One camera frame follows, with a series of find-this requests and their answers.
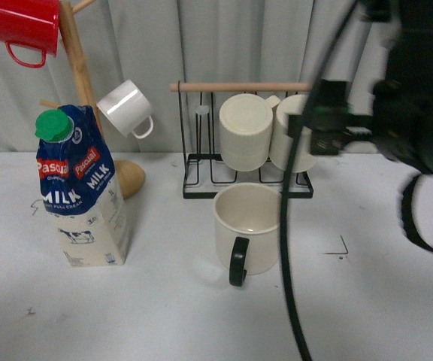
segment white table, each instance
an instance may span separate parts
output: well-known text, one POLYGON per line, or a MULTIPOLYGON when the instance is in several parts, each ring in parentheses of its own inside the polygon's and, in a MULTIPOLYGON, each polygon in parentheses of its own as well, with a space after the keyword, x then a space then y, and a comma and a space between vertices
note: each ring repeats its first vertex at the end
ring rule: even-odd
MULTIPOLYGON (((228 283, 210 199, 183 199, 181 154, 117 154, 147 173, 126 201, 126 264, 69 268, 33 153, 0 153, 0 360, 296 360, 276 265, 228 283)), ((320 159, 291 201, 291 263, 313 359, 433 360, 433 255, 398 221, 412 170, 380 155, 320 159), (347 255, 328 255, 344 252, 347 255)), ((421 205, 433 239, 433 181, 421 205)))

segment black cable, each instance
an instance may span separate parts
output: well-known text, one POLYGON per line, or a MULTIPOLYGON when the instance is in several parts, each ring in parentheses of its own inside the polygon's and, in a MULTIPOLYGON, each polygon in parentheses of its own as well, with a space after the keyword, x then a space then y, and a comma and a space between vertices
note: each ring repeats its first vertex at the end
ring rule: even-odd
MULTIPOLYGON (((307 102, 305 104, 304 110, 301 114, 301 125, 309 126, 310 125, 310 114, 312 113, 316 99, 319 94, 320 84, 322 80, 322 76, 326 70, 326 67, 331 59, 333 51, 337 46, 337 43, 347 27, 350 18, 353 15, 354 10, 359 3, 358 0, 354 0, 350 5, 347 14, 342 19, 341 24, 339 25, 335 35, 324 55, 322 61, 319 66, 319 70, 316 73, 315 81, 313 82, 312 90, 310 91, 307 102)), ((295 336, 295 341, 298 346, 298 351, 300 352, 300 356, 302 361, 311 361, 312 358, 310 356, 310 351, 308 350, 307 342, 305 341, 303 331, 301 329, 300 320, 298 319, 297 306, 295 303, 295 298, 293 295, 292 288, 292 275, 290 271, 290 262, 289 262, 289 248, 288 248, 288 226, 287 226, 287 211, 288 211, 288 201, 289 201, 289 188, 290 181, 292 178, 292 169, 293 163, 295 161, 298 143, 300 141, 300 132, 298 132, 297 136, 293 138, 292 146, 290 147, 289 158, 286 164, 286 170, 283 174, 283 185, 282 185, 282 201, 280 203, 280 262, 281 262, 281 271, 282 271, 282 279, 283 279, 283 289, 285 291, 285 300, 286 307, 289 313, 290 323, 292 325, 293 335, 295 336)))

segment green bottle cap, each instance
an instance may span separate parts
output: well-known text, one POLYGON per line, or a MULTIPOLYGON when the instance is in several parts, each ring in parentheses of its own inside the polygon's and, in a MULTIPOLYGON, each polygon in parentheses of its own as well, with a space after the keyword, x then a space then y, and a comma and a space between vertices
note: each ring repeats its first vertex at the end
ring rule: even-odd
POLYGON ((61 141, 73 130, 73 123, 64 111, 50 109, 36 120, 36 136, 44 141, 61 141))

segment wooden peg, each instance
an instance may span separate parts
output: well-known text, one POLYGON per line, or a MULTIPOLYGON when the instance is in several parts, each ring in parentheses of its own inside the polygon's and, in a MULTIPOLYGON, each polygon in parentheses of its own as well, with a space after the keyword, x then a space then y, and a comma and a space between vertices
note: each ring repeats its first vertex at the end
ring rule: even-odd
POLYGON ((172 83, 172 92, 309 92, 310 83, 172 83))
POLYGON ((58 109, 59 107, 61 107, 61 104, 50 102, 49 100, 43 100, 43 99, 39 99, 39 105, 43 105, 44 107, 48 107, 51 109, 58 109))
POLYGON ((96 0, 83 0, 82 2, 76 4, 73 7, 73 14, 78 13, 80 11, 82 11, 86 6, 91 5, 93 2, 95 2, 96 0))

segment red mug handle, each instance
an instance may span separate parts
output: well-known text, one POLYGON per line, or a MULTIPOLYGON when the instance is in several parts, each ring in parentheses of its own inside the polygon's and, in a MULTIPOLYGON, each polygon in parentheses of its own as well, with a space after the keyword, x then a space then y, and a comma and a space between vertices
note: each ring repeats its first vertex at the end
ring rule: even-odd
POLYGON ((15 45, 23 45, 23 46, 26 46, 26 44, 23 44, 23 43, 17 43, 17 42, 14 42, 14 41, 12 41, 12 42, 11 42, 11 41, 6 41, 5 44, 6 44, 6 49, 7 49, 8 52, 9 52, 9 55, 11 55, 11 58, 13 58, 13 60, 14 60, 15 62, 17 62, 18 64, 20 64, 20 65, 22 65, 22 66, 25 66, 25 67, 27 67, 27 68, 40 68, 40 67, 43 66, 44 63, 46 62, 46 50, 41 50, 41 61, 40 61, 38 64, 30 64, 30 63, 28 63, 28 62, 23 62, 23 61, 19 60, 19 59, 16 57, 16 55, 14 55, 14 53, 13 53, 13 49, 11 49, 11 45, 12 45, 12 44, 15 44, 15 45))

